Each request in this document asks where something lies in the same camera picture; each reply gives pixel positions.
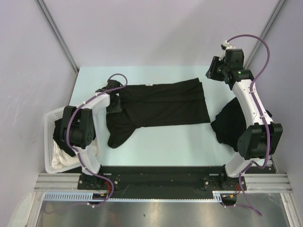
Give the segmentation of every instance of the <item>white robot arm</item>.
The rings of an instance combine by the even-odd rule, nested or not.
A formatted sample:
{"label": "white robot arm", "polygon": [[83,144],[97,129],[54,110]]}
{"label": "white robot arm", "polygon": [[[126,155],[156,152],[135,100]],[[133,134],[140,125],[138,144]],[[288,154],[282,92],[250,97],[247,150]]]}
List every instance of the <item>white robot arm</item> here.
{"label": "white robot arm", "polygon": [[[227,41],[221,47],[222,56],[213,58],[206,76],[209,79],[224,81],[229,85],[236,95],[245,117],[247,129],[238,140],[239,152],[225,166],[227,177],[238,177],[239,173],[252,161],[265,158],[267,136],[270,136],[269,154],[272,155],[275,152],[283,129],[281,124],[274,124],[267,114],[258,96],[256,85],[252,83],[254,78],[251,71],[243,68],[244,53],[242,49],[236,49]],[[266,133],[264,122],[269,127],[269,135]]]}
{"label": "white robot arm", "polygon": [[[126,84],[122,86],[120,82],[112,80],[111,78],[115,75],[123,76]],[[110,104],[109,110],[111,113],[118,111],[120,99],[116,91],[126,87],[126,85],[126,77],[116,73],[108,79],[107,86],[96,91],[92,98],[78,107],[66,106],[64,108],[60,139],[65,141],[76,153],[81,163],[82,171],[86,175],[96,175],[100,170],[100,163],[94,154],[91,144],[94,138],[98,140],[101,136],[98,135],[98,131],[94,127],[96,125],[96,114],[110,106]]]}

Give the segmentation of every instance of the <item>black garment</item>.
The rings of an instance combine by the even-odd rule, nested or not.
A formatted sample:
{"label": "black garment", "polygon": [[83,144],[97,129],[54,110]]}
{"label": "black garment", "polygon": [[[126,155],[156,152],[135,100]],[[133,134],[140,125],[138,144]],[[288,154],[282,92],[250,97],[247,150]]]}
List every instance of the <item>black garment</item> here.
{"label": "black garment", "polygon": [[129,85],[119,90],[121,113],[107,114],[108,145],[121,146],[140,127],[210,122],[202,83]]}
{"label": "black garment", "polygon": [[219,143],[230,145],[238,152],[238,139],[246,130],[246,121],[237,98],[226,104],[211,126]]}

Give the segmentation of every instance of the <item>light blue table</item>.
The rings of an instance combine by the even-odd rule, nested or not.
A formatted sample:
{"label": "light blue table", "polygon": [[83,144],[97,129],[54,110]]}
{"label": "light blue table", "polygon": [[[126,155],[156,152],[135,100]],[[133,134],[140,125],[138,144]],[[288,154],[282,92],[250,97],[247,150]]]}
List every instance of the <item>light blue table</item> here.
{"label": "light blue table", "polygon": [[[234,98],[224,82],[205,77],[209,66],[167,67],[82,67],[71,97],[71,105],[79,105],[104,87],[109,76],[122,73],[129,85],[175,83],[199,77],[211,121]],[[116,77],[124,84],[122,77]],[[236,154],[227,145],[219,144],[209,123],[161,126],[136,129],[120,147],[107,146],[109,132],[106,111],[97,116],[98,159],[104,166],[222,166]]]}

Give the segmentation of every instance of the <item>purple cable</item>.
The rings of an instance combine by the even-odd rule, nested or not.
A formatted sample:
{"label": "purple cable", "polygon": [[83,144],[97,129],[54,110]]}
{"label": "purple cable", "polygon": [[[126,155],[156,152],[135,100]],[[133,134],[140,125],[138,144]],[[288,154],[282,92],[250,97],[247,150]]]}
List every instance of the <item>purple cable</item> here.
{"label": "purple cable", "polygon": [[256,214],[258,214],[259,216],[262,216],[262,213],[260,211],[258,211],[256,208],[254,208],[254,206],[251,204],[251,202],[249,201],[248,197],[247,197],[247,194],[245,193],[244,189],[243,189],[243,186],[241,184],[241,176],[243,173],[245,173],[251,166],[252,164],[255,164],[258,168],[260,169],[264,169],[267,165],[267,162],[268,162],[268,159],[269,159],[269,152],[270,152],[270,132],[269,132],[269,127],[268,127],[268,124],[265,120],[265,117],[264,117],[264,114],[263,114],[263,111],[261,109],[261,106],[260,106],[260,103],[258,102],[254,92],[253,92],[253,86],[254,84],[256,83],[257,79],[259,78],[259,76],[263,73],[263,71],[265,70],[265,68],[267,67],[268,63],[269,63],[269,58],[270,58],[270,51],[269,51],[269,47],[267,45],[267,43],[261,39],[260,37],[258,36],[255,36],[255,35],[248,35],[248,34],[244,34],[244,35],[237,35],[237,36],[234,36],[233,38],[229,39],[227,42],[229,43],[231,40],[234,40],[236,38],[240,38],[240,37],[252,37],[252,38],[255,38],[255,39],[258,39],[259,41],[261,41],[265,47],[266,47],[266,50],[267,50],[267,59],[266,59],[266,62],[263,66],[263,68],[261,69],[261,71],[256,75],[256,77],[254,78],[254,80],[252,81],[252,83],[250,84],[250,93],[251,93],[251,96],[258,108],[258,111],[261,115],[261,119],[263,121],[263,124],[265,126],[265,129],[266,129],[266,137],[267,137],[267,145],[266,145],[266,155],[265,155],[265,159],[264,159],[264,163],[262,166],[260,166],[258,163],[256,163],[255,161],[251,161],[251,163],[245,168],[243,169],[240,173],[239,173],[239,185],[240,185],[240,188],[243,192],[243,195],[246,199],[246,201],[249,203],[249,205],[245,205],[245,204],[237,204],[235,206],[225,206],[224,203],[222,203],[222,205],[224,205],[224,207],[247,207],[247,208],[250,208],[252,210],[254,210],[256,212]]}
{"label": "purple cable", "polygon": [[113,192],[114,192],[114,184],[113,184],[113,182],[112,182],[110,179],[108,179],[108,178],[106,178],[106,177],[104,177],[104,176],[100,176],[100,175],[98,175],[98,174],[93,173],[92,171],[90,171],[90,170],[84,165],[83,160],[82,160],[82,158],[81,158],[81,155],[80,155],[80,153],[79,153],[79,150],[78,150],[77,148],[73,147],[73,146],[70,144],[70,130],[71,130],[71,123],[72,123],[72,121],[74,120],[74,118],[75,118],[77,112],[78,112],[82,107],[84,107],[86,104],[88,104],[88,103],[90,103],[91,101],[93,101],[95,98],[97,98],[97,97],[103,95],[104,93],[110,93],[110,92],[112,92],[112,91],[116,91],[116,90],[125,88],[125,87],[127,86],[128,81],[127,81],[126,76],[124,76],[123,74],[120,74],[120,73],[116,73],[116,74],[110,76],[109,79],[108,79],[107,81],[109,81],[112,77],[117,76],[117,75],[120,75],[120,76],[124,77],[124,79],[125,79],[125,81],[126,81],[125,85],[123,85],[123,86],[121,86],[121,87],[116,87],[116,88],[113,88],[113,89],[108,89],[108,90],[105,90],[105,91],[103,91],[103,92],[100,92],[100,93],[97,94],[97,96],[93,96],[92,98],[90,98],[89,100],[87,100],[84,104],[81,104],[80,106],[78,106],[77,109],[75,110],[75,112],[72,114],[71,119],[70,119],[70,121],[69,121],[69,123],[68,123],[68,126],[67,126],[66,143],[67,143],[67,145],[69,146],[69,148],[72,149],[72,150],[76,153],[77,157],[79,158],[79,161],[80,161],[81,166],[82,166],[87,172],[89,172],[90,174],[92,174],[92,175],[94,175],[94,176],[96,176],[96,177],[99,177],[99,178],[101,178],[101,179],[103,179],[103,180],[108,181],[108,182],[110,183],[110,185],[111,185],[112,190],[111,190],[109,196],[107,196],[101,203],[95,205],[94,207],[101,206],[105,201],[107,201],[107,200],[112,196],[112,194],[113,194]]}
{"label": "purple cable", "polygon": [[267,67],[268,63],[269,63],[269,58],[270,58],[270,51],[269,51],[269,46],[267,45],[267,43],[261,39],[260,37],[258,36],[255,36],[255,35],[237,35],[231,39],[229,39],[227,42],[229,43],[231,40],[234,40],[236,38],[239,38],[239,37],[252,37],[252,38],[255,38],[255,39],[258,39],[259,41],[261,41],[264,46],[266,47],[266,50],[267,50],[267,59],[266,59],[266,62],[263,66],[263,68],[261,69],[261,71],[256,75],[256,77],[254,78],[254,80],[252,81],[252,83],[250,84],[250,93],[251,93],[251,96],[253,98],[253,100],[255,101],[256,103],[256,106],[258,108],[258,111],[261,115],[261,118],[262,118],[262,121],[265,125],[265,129],[266,129],[266,136],[267,136],[267,146],[266,146],[266,155],[265,155],[265,159],[264,159],[264,163],[262,166],[260,166],[258,163],[256,163],[255,161],[252,161],[253,164],[255,164],[257,167],[259,167],[260,169],[264,169],[267,165],[267,162],[268,162],[268,159],[269,159],[269,152],[270,152],[270,132],[269,132],[269,127],[268,127],[268,124],[265,120],[265,117],[264,117],[264,114],[263,114],[263,111],[261,109],[261,106],[253,92],[253,86],[254,84],[256,83],[257,79],[259,78],[259,76],[263,73],[263,71],[265,70],[265,68]]}

